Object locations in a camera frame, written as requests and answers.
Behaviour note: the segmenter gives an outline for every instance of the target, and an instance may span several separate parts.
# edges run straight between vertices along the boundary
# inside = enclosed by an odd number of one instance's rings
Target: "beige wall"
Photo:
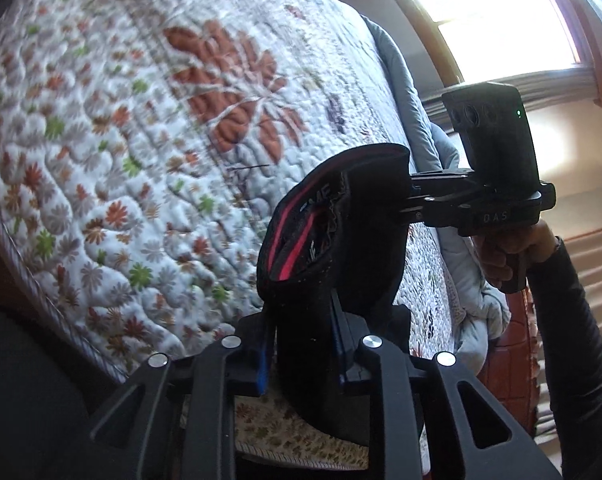
[[[394,0],[341,0],[379,23],[395,39],[422,96],[441,89],[421,41]],[[602,24],[590,12],[602,52]],[[602,227],[602,108],[591,101],[528,114],[542,178],[553,182],[556,207],[544,214],[555,232],[571,237]]]

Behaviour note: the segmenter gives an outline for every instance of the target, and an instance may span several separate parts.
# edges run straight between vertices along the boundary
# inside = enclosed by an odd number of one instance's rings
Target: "window frame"
[[[464,83],[454,54],[447,46],[439,31],[439,23],[433,22],[425,7],[418,0],[395,0],[414,28],[417,36],[430,56],[444,89]],[[602,56],[596,38],[588,22],[583,0],[554,0],[563,16],[567,32],[572,38],[579,63],[563,70],[548,70],[531,74],[521,74],[495,79],[499,82],[514,84],[520,88],[526,109],[536,109],[561,102],[571,102],[584,98],[593,99],[602,107]],[[584,78],[590,77],[591,83]],[[526,83],[543,82],[547,94],[539,99],[535,92],[526,97]],[[427,96],[424,105],[433,122],[451,131],[452,125],[441,103],[441,92]]]

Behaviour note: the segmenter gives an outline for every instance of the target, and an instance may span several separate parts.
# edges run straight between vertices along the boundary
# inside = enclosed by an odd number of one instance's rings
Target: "person's hand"
[[[528,266],[545,262],[555,252],[558,241],[548,224],[539,220],[535,225],[497,231],[472,238],[486,280],[500,288],[512,278],[505,255],[522,254]]]

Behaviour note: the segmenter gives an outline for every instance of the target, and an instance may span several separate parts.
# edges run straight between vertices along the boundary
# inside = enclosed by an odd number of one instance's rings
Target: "bed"
[[[412,171],[453,164],[375,27],[337,0],[13,0],[0,19],[0,251],[40,316],[124,381],[151,353],[201,352],[260,309],[268,219],[321,161],[397,142]],[[465,241],[422,224],[396,301],[412,310],[414,354],[458,351],[475,372],[509,319]],[[366,448],[300,419],[276,380],[236,402],[236,447],[367,464]]]

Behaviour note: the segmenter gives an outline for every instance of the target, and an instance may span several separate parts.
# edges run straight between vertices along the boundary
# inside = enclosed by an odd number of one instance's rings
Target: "bright window light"
[[[579,62],[554,0],[419,0],[468,83]]]

